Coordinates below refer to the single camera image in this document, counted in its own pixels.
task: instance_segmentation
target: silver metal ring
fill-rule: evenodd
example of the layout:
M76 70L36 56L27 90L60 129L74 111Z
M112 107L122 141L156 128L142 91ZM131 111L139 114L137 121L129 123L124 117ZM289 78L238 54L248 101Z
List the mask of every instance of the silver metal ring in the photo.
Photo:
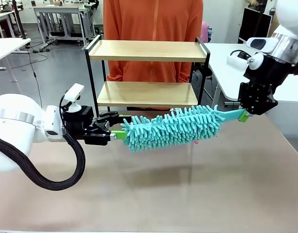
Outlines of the silver metal ring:
M5 109L0 110L0 118L10 119L10 120L20 120L23 122L27 122L29 124L33 124L34 116L28 113L23 112L15 112L15 111L7 111Z

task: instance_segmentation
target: pink object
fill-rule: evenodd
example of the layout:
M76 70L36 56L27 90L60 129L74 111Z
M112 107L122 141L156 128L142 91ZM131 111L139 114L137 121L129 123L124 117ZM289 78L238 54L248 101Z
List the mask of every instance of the pink object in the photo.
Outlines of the pink object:
M208 43L208 28L209 28L209 24L207 24L206 22L203 22L202 31L201 31L201 40L204 43Z

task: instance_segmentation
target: jacket zipper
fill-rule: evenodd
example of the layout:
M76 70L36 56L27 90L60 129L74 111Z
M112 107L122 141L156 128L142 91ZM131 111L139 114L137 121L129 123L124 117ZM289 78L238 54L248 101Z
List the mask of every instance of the jacket zipper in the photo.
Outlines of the jacket zipper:
M154 24L153 24L153 37L152 40L156 40L157 36L157 27L158 27L158 3L159 0L155 0L155 9L154 9ZM151 62L151 72L150 72L150 80L152 80L153 76L153 62Z

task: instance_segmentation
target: person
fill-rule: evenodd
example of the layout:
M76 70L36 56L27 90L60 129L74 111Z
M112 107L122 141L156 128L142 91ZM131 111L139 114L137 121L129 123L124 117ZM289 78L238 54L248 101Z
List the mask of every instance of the person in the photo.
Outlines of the person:
M203 0L104 0L107 40L191 41L201 35ZM188 82L191 63L108 61L109 81Z

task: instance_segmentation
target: jacket sleeve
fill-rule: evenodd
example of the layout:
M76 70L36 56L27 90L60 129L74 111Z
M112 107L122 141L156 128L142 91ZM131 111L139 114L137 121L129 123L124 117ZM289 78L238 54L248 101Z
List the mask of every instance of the jacket sleeve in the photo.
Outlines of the jacket sleeve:
M106 40L120 40L122 17L119 0L104 0L104 32ZM109 81L122 81L119 61L108 61Z
M195 38L201 35L203 20L203 0L194 0L191 6L189 21L187 25L185 41L194 42ZM180 68L179 83L189 81L191 71L190 62L182 62Z

